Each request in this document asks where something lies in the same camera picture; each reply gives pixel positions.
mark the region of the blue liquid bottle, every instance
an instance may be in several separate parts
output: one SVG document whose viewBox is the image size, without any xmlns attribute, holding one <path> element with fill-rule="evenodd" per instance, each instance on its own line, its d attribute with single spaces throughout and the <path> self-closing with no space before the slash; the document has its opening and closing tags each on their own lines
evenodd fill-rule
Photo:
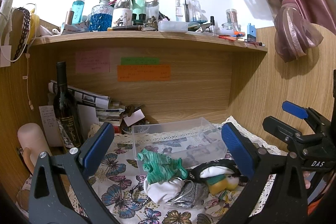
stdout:
<svg viewBox="0 0 336 224">
<path fill-rule="evenodd" d="M 89 31 L 107 31 L 112 24 L 113 8 L 108 5 L 110 0 L 100 0 L 99 4 L 92 8 Z"/>
<path fill-rule="evenodd" d="M 72 10 L 74 12 L 72 18 L 72 25 L 80 23 L 82 20 L 82 14 L 84 9 L 85 0 L 76 0 L 72 4 Z"/>
</svg>

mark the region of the blue gripper pad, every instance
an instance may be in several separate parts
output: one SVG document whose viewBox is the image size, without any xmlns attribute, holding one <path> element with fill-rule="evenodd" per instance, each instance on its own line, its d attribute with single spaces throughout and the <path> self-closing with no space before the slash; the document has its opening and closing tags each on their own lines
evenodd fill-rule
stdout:
<svg viewBox="0 0 336 224">
<path fill-rule="evenodd" d="M 251 179 L 258 162 L 257 149 L 253 143 L 242 136 L 231 122 L 223 125 L 222 140 L 230 151 L 240 173 Z"/>
<path fill-rule="evenodd" d="M 302 120 L 308 118 L 308 113 L 303 107 L 300 107 L 289 101 L 285 101 L 282 103 L 282 109 L 288 112 L 289 114 L 292 114 Z"/>
<path fill-rule="evenodd" d="M 84 179 L 93 176 L 114 139 L 113 125 L 104 122 L 97 133 L 81 146 L 78 161 L 83 167 Z"/>
</svg>

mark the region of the green sticky note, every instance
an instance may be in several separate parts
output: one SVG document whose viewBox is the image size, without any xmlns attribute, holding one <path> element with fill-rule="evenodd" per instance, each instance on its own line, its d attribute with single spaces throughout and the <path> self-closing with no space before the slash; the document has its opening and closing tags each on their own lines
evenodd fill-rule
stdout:
<svg viewBox="0 0 336 224">
<path fill-rule="evenodd" d="M 157 57 L 122 57 L 121 65 L 159 65 Z"/>
</svg>

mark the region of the blue liquid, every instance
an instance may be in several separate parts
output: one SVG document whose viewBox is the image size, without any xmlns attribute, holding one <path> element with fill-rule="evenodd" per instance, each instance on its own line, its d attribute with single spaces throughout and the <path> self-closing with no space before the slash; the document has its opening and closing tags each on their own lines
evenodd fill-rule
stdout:
<svg viewBox="0 0 336 224">
<path fill-rule="evenodd" d="M 94 14 L 91 15 L 89 31 L 107 31 L 112 25 L 112 16 L 109 14 Z"/>
<path fill-rule="evenodd" d="M 73 18 L 72 25 L 80 23 L 82 21 L 82 13 L 84 9 L 84 1 L 76 0 L 72 4 Z"/>
</svg>

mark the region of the gray fabric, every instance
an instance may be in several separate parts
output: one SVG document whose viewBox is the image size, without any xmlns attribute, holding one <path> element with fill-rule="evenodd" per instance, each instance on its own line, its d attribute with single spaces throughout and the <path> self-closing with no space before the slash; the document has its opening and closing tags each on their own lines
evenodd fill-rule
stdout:
<svg viewBox="0 0 336 224">
<path fill-rule="evenodd" d="M 192 208 L 198 202 L 204 200 L 208 196 L 208 194 L 208 186 L 206 186 L 204 183 L 187 181 L 182 187 L 181 192 L 171 201 L 173 201 L 173 204 L 175 206 L 179 206 L 182 208 Z"/>
</svg>

